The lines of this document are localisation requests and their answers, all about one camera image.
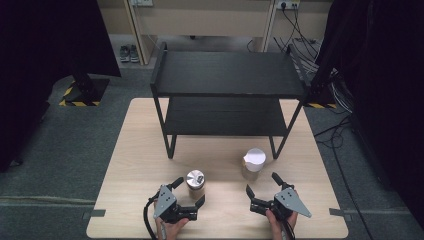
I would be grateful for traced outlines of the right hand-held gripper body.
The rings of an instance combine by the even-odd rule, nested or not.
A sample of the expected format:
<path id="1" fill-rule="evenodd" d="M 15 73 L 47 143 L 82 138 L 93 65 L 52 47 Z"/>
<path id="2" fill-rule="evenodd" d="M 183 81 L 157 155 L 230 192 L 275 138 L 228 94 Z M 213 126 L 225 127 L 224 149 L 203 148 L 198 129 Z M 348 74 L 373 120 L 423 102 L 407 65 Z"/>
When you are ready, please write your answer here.
<path id="1" fill-rule="evenodd" d="M 251 200 L 251 212 L 266 215 L 267 210 L 271 210 L 279 221 L 286 220 L 293 212 L 297 212 L 308 218 L 312 217 L 311 212 L 292 188 L 281 190 L 270 201 L 264 201 L 256 197 Z"/>

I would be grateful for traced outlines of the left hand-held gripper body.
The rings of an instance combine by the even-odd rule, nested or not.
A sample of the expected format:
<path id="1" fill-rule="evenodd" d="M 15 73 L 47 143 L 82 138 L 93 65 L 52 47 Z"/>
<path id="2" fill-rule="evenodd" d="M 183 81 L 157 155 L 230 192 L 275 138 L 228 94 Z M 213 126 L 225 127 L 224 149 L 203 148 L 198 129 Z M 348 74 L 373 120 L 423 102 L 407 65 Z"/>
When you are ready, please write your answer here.
<path id="1" fill-rule="evenodd" d="M 196 206 L 183 207 L 179 205 L 176 196 L 173 194 L 174 189 L 175 187 L 171 184 L 160 186 L 153 218 L 160 218 L 165 223 L 171 224 L 175 224 L 182 219 L 196 221 L 198 208 Z"/>

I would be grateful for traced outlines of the silver lid glass jar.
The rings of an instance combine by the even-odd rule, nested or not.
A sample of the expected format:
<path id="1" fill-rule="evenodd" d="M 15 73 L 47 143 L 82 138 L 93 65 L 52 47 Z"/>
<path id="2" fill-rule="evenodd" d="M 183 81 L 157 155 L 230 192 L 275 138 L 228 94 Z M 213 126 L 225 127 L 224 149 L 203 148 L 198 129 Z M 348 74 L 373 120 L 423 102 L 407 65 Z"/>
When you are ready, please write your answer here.
<path id="1" fill-rule="evenodd" d="M 186 184 L 192 199 L 198 200 L 204 194 L 205 175 L 200 170 L 192 170 L 186 176 Z"/>

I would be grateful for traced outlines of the white lid glass jar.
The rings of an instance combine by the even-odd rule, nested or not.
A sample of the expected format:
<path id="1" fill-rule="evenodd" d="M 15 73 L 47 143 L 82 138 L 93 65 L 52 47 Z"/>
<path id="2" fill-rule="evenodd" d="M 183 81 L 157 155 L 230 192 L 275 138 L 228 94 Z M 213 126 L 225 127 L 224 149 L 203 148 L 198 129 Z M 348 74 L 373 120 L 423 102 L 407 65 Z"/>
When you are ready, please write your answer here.
<path id="1" fill-rule="evenodd" d="M 247 151 L 242 160 L 242 175 L 246 180 L 255 181 L 266 161 L 266 154 L 259 148 Z"/>

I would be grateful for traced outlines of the black two-tier shelf rack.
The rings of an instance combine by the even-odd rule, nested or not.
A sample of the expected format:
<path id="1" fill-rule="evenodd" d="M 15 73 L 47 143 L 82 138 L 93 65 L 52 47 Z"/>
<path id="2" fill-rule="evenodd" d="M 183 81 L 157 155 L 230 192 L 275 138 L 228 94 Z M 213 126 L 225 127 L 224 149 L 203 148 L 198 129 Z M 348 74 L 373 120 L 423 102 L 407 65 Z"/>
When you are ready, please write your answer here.
<path id="1" fill-rule="evenodd" d="M 180 135 L 276 137 L 278 158 L 310 89 L 295 47 L 272 52 L 171 51 L 162 44 L 150 88 L 169 158 Z"/>

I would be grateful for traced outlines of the person's right hand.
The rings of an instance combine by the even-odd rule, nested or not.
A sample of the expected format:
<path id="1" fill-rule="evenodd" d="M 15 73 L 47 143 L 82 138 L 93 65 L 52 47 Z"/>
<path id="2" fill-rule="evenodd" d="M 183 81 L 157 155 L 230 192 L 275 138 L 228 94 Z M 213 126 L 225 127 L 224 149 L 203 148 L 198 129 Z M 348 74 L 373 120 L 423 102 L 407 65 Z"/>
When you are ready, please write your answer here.
<path id="1" fill-rule="evenodd" d="M 294 228 L 298 213 L 293 212 L 285 221 L 278 221 L 271 210 L 266 211 L 272 233 L 272 240 L 294 240 Z"/>

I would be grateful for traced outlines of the person's left hand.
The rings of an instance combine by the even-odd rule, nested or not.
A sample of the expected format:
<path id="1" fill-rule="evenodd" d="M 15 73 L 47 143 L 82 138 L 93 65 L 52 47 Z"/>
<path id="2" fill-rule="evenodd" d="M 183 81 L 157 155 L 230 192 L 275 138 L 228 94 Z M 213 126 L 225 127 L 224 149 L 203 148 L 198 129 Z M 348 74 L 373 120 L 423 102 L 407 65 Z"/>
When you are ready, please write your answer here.
<path id="1" fill-rule="evenodd" d="M 177 240 L 179 232 L 189 222 L 187 218 L 179 220 L 177 223 L 166 223 L 160 217 L 155 220 L 158 240 Z"/>

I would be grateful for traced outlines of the grey tape strip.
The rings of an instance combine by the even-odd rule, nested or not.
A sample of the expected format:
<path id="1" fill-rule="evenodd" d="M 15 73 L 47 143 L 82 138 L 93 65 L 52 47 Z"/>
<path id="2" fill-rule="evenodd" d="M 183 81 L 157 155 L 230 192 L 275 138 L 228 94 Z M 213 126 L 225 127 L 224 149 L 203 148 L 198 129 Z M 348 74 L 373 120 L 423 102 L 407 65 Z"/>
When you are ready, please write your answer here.
<path id="1" fill-rule="evenodd" d="M 92 211 L 88 211 L 88 212 L 84 212 L 82 219 L 88 220 L 92 217 L 104 217 L 106 213 L 106 210 L 104 209 L 100 209 L 100 210 L 92 210 Z"/>
<path id="2" fill-rule="evenodd" d="M 343 217 L 345 221 L 350 222 L 352 221 L 352 216 L 345 213 L 343 210 L 341 209 L 335 209 L 335 208 L 329 208 L 329 214 L 333 215 L 333 216 L 339 216 L 339 217 Z"/>

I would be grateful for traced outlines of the black stand base striped tape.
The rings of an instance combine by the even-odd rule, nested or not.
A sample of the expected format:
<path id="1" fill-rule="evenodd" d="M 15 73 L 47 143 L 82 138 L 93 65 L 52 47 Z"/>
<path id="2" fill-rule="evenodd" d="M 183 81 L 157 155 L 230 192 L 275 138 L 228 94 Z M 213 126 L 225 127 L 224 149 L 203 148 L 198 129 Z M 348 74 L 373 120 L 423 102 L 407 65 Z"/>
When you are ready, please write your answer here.
<path id="1" fill-rule="evenodd" d="M 312 79 L 304 106 L 312 108 L 336 108 L 336 100 L 333 96 L 331 81 L 328 78 L 315 76 Z"/>
<path id="2" fill-rule="evenodd" d="M 88 74 L 74 76 L 59 105 L 77 107 L 98 106 L 108 84 L 109 79 L 105 78 L 91 78 Z"/>

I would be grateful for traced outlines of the dark curtain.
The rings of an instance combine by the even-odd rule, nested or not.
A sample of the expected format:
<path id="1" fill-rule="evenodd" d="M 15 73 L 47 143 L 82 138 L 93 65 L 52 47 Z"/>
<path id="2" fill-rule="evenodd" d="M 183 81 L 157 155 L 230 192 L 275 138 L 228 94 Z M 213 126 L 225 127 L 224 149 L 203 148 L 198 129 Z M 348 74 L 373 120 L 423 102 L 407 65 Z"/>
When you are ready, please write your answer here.
<path id="1" fill-rule="evenodd" d="M 424 0 L 332 0 L 318 64 L 341 72 L 370 163 L 424 227 Z"/>
<path id="2" fill-rule="evenodd" d="M 97 0 L 0 0 L 0 172 L 69 75 L 120 74 Z"/>

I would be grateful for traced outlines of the beige desk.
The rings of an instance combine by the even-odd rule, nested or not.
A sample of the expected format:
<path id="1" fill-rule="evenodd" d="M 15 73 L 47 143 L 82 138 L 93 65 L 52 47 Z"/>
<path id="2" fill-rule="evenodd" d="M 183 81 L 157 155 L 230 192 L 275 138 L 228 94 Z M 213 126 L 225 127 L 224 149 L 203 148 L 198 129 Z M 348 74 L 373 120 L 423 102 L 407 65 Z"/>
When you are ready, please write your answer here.
<path id="1" fill-rule="evenodd" d="M 139 63 L 148 65 L 165 40 L 187 49 L 255 52 L 294 38 L 321 40 L 334 0 L 300 0 L 294 10 L 277 9 L 277 0 L 153 0 L 153 7 L 96 1 L 112 42 L 135 45 Z"/>

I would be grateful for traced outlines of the white power strip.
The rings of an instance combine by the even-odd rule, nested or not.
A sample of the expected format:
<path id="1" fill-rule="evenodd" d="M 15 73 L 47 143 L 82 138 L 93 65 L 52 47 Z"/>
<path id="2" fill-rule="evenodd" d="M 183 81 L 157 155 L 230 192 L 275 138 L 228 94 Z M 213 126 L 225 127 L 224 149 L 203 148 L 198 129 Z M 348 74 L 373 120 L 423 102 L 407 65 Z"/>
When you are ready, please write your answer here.
<path id="1" fill-rule="evenodd" d="M 277 0 L 276 8 L 280 10 L 298 9 L 300 0 Z"/>

